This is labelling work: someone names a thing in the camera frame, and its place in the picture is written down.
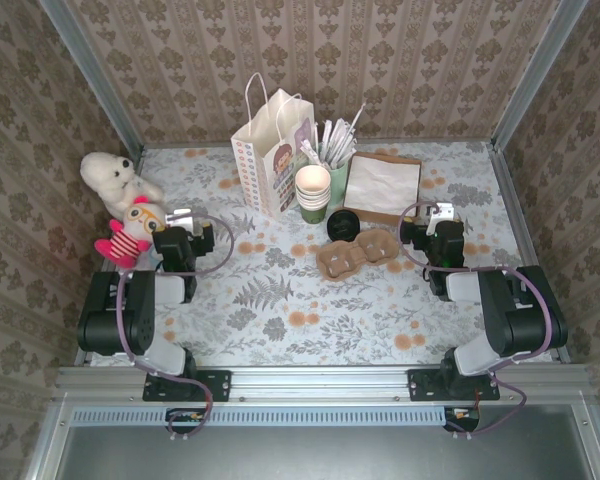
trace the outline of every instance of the wall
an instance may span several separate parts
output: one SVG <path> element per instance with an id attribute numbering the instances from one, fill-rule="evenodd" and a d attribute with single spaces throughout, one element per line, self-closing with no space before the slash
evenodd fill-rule
<path id="1" fill-rule="evenodd" d="M 0 479 L 25 468 L 75 355 L 108 220 L 78 173 L 94 149 L 121 146 L 49 19 L 36 0 L 0 0 Z"/>
<path id="2" fill-rule="evenodd" d="M 590 1 L 505 156 L 600 401 L 600 1 Z"/>
<path id="3" fill-rule="evenodd" d="M 366 101 L 360 136 L 490 137 L 557 0 L 69 4 L 143 141 L 164 144 L 228 141 L 256 71 L 318 119 Z"/>

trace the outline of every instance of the plush doll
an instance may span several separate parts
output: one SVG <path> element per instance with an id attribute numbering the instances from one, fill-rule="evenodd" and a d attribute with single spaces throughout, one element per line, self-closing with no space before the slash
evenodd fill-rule
<path id="1" fill-rule="evenodd" d="M 109 222 L 113 237 L 96 240 L 98 253 L 121 268 L 133 268 L 140 252 L 146 252 L 153 244 L 153 232 L 166 226 L 165 212 L 158 205 L 147 203 L 147 197 L 137 197 L 124 212 L 123 223 Z"/>
<path id="2" fill-rule="evenodd" d="M 90 153 L 82 159 L 80 175 L 118 220 L 122 220 L 125 210 L 136 197 L 145 196 L 152 203 L 164 200 L 160 187 L 136 175 L 131 160 L 124 157 L 103 152 Z"/>

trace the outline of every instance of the black lid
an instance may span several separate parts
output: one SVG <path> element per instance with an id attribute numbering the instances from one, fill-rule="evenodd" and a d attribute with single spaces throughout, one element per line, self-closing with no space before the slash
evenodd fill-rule
<path id="1" fill-rule="evenodd" d="M 353 242 L 360 233 L 360 220 L 351 210 L 338 210 L 327 221 L 327 233 L 332 242 Z"/>

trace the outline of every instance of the floral tablecloth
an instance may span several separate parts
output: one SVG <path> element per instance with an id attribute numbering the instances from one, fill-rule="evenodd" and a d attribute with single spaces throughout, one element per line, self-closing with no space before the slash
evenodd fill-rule
<path id="1" fill-rule="evenodd" d="M 467 265 L 520 264 L 484 143 L 360 150 L 422 160 L 420 199 L 456 206 L 465 223 Z M 381 267 L 364 266 L 344 282 L 323 280 L 315 252 L 329 242 L 325 223 L 308 225 L 297 209 L 275 221 L 245 206 L 229 147 L 148 150 L 142 175 L 164 188 L 171 209 L 219 216 L 236 236 L 232 258 L 198 278 L 190 304 L 156 307 L 156 334 L 190 349 L 199 365 L 438 363 L 449 347 L 483 328 L 479 305 L 438 300 L 421 269 L 402 255 Z M 198 259 L 199 269 L 227 253 L 226 232 L 216 228 L 216 235 L 216 250 Z M 148 255 L 140 267 L 155 263 Z M 96 366 L 112 363 L 92 359 Z"/>

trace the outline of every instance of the pink plush toy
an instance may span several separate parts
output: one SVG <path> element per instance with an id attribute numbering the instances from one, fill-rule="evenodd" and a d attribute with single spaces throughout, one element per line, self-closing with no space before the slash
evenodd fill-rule
<path id="1" fill-rule="evenodd" d="M 140 252 L 146 252 L 153 243 L 153 232 L 166 226 L 165 212 L 158 205 L 147 203 L 147 197 L 137 197 L 124 212 L 123 222 L 109 222 L 113 237 L 96 240 L 98 253 L 121 268 L 133 268 Z"/>

